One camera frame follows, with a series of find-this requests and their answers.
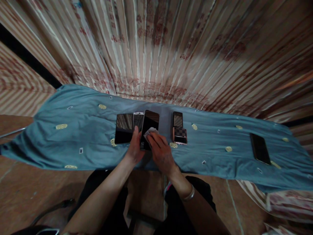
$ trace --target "silver bangle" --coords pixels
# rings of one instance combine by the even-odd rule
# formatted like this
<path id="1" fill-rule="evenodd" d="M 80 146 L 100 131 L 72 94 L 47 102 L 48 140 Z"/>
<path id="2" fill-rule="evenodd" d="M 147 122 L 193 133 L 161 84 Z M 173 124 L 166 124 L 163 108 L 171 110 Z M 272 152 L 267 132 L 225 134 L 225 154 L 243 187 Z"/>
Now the silver bangle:
<path id="1" fill-rule="evenodd" d="M 193 196 L 195 195 L 195 188 L 193 187 L 193 185 L 191 185 L 192 186 L 192 191 L 191 191 L 191 193 L 187 196 L 187 197 L 185 197 L 184 199 L 183 199 L 183 201 L 189 201 L 189 200 L 191 200 L 192 198 L 193 198 Z"/>

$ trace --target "blue bedsheet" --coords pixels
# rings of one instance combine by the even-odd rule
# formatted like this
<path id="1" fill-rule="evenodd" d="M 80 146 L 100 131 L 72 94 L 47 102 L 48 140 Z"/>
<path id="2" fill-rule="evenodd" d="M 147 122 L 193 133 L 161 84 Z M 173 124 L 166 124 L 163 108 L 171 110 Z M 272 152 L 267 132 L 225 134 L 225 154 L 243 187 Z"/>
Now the blue bedsheet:
<path id="1" fill-rule="evenodd" d="M 286 126 L 123 99 L 79 85 L 60 87 L 35 115 L 34 123 L 13 141 L 0 146 L 1 154 L 43 169 L 114 168 L 128 148 L 128 144 L 112 144 L 116 115 L 146 109 L 160 114 L 159 132 L 169 143 L 171 115 L 173 111 L 183 113 L 188 145 L 178 145 L 172 153 L 184 172 L 249 180 L 261 185 L 264 192 L 313 190 L 313 162 Z M 274 165 L 254 159 L 249 133 L 265 138 Z M 157 170 L 149 154 L 137 167 Z"/>

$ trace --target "floor tile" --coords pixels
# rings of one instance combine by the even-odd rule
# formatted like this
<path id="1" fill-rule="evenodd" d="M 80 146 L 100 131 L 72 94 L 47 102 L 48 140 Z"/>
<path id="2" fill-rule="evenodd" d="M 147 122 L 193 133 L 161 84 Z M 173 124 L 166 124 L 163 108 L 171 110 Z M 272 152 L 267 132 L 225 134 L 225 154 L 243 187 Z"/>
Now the floor tile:
<path id="1" fill-rule="evenodd" d="M 16 163 L 0 183 L 0 234 L 23 229 L 41 212 L 65 199 L 78 199 L 90 171 L 42 170 Z M 68 209 L 59 209 L 38 224 L 63 228 Z"/>
<path id="2" fill-rule="evenodd" d="M 10 141 L 11 141 L 11 139 L 4 138 L 4 137 L 3 137 L 3 138 L 0 139 L 0 145 L 1 145 L 1 144 L 5 144 L 5 143 L 10 142 Z"/>
<path id="3" fill-rule="evenodd" d="M 128 182 L 130 208 L 157 220 L 164 220 L 164 178 L 157 171 L 134 170 Z"/>
<path id="4" fill-rule="evenodd" d="M 15 160 L 0 155 L 0 183 L 16 163 Z"/>
<path id="5" fill-rule="evenodd" d="M 154 229 L 142 221 L 136 221 L 134 235 L 153 235 Z"/>
<path id="6" fill-rule="evenodd" d="M 15 131 L 17 129 L 26 127 L 33 122 L 32 117 L 0 115 L 0 135 Z M 13 139 L 20 132 L 6 136 L 6 138 Z"/>
<path id="7" fill-rule="evenodd" d="M 232 203 L 231 195 L 225 179 L 213 176 L 184 174 L 198 177 L 208 183 L 211 187 L 213 202 L 216 205 L 218 216 L 224 222 L 231 234 L 241 234 L 239 221 L 236 217 L 236 211 Z"/>
<path id="8" fill-rule="evenodd" d="M 228 180 L 245 235 L 262 234 L 266 231 L 264 222 L 270 215 L 262 210 L 235 180 Z"/>

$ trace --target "mobile phone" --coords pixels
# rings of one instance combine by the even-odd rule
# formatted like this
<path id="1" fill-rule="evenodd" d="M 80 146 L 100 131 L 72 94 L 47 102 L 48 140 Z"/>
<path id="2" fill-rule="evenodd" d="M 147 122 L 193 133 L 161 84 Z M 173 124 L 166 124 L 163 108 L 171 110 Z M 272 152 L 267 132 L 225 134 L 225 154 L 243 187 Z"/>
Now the mobile phone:
<path id="1" fill-rule="evenodd" d="M 176 144 L 187 144 L 187 130 L 181 127 L 173 127 L 173 142 Z"/>
<path id="2" fill-rule="evenodd" d="M 116 117 L 115 144 L 129 143 L 133 136 L 133 114 L 118 114 Z"/>
<path id="3" fill-rule="evenodd" d="M 183 113 L 173 112 L 173 126 L 183 128 Z"/>
<path id="4" fill-rule="evenodd" d="M 142 130 L 144 112 L 134 112 L 133 113 L 133 128 L 138 126 L 139 132 Z"/>
<path id="5" fill-rule="evenodd" d="M 267 151 L 265 139 L 256 134 L 250 133 L 254 158 L 267 165 L 271 165 L 270 156 Z"/>
<path id="6" fill-rule="evenodd" d="M 151 150 L 149 143 L 146 141 L 145 137 L 143 136 L 147 130 L 151 127 L 155 129 L 159 129 L 159 118 L 160 115 L 158 113 L 146 110 L 144 112 L 143 124 L 142 124 L 142 134 L 140 139 L 140 149 L 141 150 Z"/>

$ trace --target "cleaning cloth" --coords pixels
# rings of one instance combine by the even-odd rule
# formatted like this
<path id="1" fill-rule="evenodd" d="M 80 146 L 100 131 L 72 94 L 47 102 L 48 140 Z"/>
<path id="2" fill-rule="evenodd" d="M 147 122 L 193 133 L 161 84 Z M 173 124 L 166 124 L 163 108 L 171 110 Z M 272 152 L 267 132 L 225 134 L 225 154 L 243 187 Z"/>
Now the cleaning cloth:
<path id="1" fill-rule="evenodd" d="M 149 140 L 148 140 L 147 136 L 148 136 L 148 135 L 151 135 L 151 132 L 154 132 L 154 133 L 156 133 L 156 134 L 159 134 L 159 131 L 158 131 L 157 129 L 155 129 L 154 127 L 150 127 L 150 128 L 146 131 L 146 133 L 143 135 L 144 138 L 146 139 L 146 141 L 147 141 L 148 143 L 149 143 Z"/>

